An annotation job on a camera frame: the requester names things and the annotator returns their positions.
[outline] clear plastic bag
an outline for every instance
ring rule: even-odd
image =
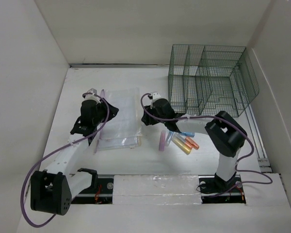
[[[141,144],[141,121],[138,115],[140,92],[138,88],[105,91],[105,99],[119,109],[100,133],[97,150],[137,147]]]
[[[103,128],[100,139],[141,136],[141,121],[138,116],[140,92],[138,88],[105,91],[105,99],[119,109],[117,116]]]

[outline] screw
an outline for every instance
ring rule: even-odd
[[[240,181],[236,181],[235,182],[236,187],[241,188],[243,186],[243,184]]]
[[[203,184],[206,184],[206,182],[204,182],[204,181],[200,182],[200,183],[199,183],[200,187],[201,187],[201,188],[206,188],[206,187],[202,186]]]
[[[107,183],[107,189],[113,189],[113,183]]]

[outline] test tube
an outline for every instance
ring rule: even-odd
[[[192,144],[192,146],[193,146],[196,150],[199,149],[199,145],[198,145],[196,142],[194,142],[193,139],[191,139],[190,137],[186,137],[185,140],[188,141],[190,144]]]
[[[169,131],[167,137],[166,137],[166,141],[165,141],[165,146],[168,147],[169,143],[171,141],[171,138],[173,137],[175,132]]]
[[[187,155],[191,153],[191,149],[183,144],[177,137],[173,136],[171,140]]]
[[[165,150],[165,136],[166,136],[166,131],[163,130],[161,132],[159,151],[164,151]]]
[[[190,144],[188,141],[186,141],[183,137],[181,137],[180,134],[176,134],[177,139],[179,139],[183,144],[185,144],[188,148],[190,148],[192,150],[193,145]]]
[[[182,132],[180,133],[182,136],[185,137],[195,137],[195,133],[190,133],[190,132]]]

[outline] yellow test tube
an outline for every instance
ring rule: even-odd
[[[184,153],[187,155],[191,153],[191,149],[188,148],[183,142],[181,142],[177,137],[171,139]]]

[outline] pink test tube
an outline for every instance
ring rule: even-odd
[[[166,136],[166,131],[163,130],[161,132],[159,151],[164,151],[165,150],[165,136]]]

